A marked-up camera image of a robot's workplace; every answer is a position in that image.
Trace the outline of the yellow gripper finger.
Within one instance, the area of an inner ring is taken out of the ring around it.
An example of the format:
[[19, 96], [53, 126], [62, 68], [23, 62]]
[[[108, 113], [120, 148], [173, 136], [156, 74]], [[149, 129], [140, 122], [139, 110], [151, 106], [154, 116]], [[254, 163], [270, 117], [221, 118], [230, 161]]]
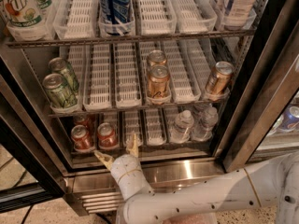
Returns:
[[131, 143], [126, 147], [127, 153], [134, 156], [138, 157], [138, 143], [137, 143], [137, 136], [135, 133], [132, 134], [132, 141]]
[[100, 152], [99, 150], [94, 151], [95, 157], [102, 162], [108, 170], [111, 170], [114, 158], [110, 155]]

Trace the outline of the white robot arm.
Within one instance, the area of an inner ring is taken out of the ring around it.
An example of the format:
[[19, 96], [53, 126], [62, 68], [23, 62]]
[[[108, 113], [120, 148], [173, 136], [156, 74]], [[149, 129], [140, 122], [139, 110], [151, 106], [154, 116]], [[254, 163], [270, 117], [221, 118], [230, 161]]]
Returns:
[[127, 224], [162, 224], [178, 216], [275, 204], [276, 224], [299, 224], [299, 153], [252, 164], [171, 193], [156, 193], [138, 160], [136, 139], [126, 153], [95, 157], [110, 171], [124, 199]]

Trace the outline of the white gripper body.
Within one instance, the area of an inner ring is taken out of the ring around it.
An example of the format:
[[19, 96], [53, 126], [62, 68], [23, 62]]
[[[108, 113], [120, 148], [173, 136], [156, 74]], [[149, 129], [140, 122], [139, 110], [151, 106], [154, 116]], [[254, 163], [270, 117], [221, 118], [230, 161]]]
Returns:
[[111, 175], [118, 185], [128, 184], [130, 181], [140, 185], [143, 172], [139, 159], [133, 155], [125, 154], [118, 157], [111, 165]]

